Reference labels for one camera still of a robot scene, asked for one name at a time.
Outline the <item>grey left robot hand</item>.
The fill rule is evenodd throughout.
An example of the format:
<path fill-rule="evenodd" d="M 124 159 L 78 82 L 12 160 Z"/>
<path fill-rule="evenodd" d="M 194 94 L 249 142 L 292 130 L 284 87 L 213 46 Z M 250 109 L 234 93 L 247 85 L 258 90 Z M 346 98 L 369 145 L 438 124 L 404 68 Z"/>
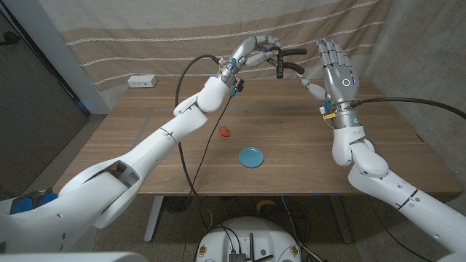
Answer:
<path fill-rule="evenodd" d="M 266 49 L 265 45 L 281 47 L 280 40 L 275 36 L 248 37 L 232 52 L 228 59 L 221 63 L 220 72 L 216 74 L 216 77 L 230 87 L 243 66 L 259 66 L 278 55 L 277 50 Z"/>

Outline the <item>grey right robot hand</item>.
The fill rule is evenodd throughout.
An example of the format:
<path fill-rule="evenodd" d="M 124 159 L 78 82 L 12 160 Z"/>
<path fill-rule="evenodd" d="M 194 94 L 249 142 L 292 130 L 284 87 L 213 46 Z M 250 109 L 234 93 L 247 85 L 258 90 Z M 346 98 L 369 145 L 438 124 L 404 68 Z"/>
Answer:
<path fill-rule="evenodd" d="M 324 87 L 311 83 L 303 74 L 298 74 L 301 85 L 315 100 L 330 99 L 331 104 L 354 101 L 359 87 L 359 78 L 350 59 L 341 46 L 326 38 L 316 41 L 323 66 Z"/>

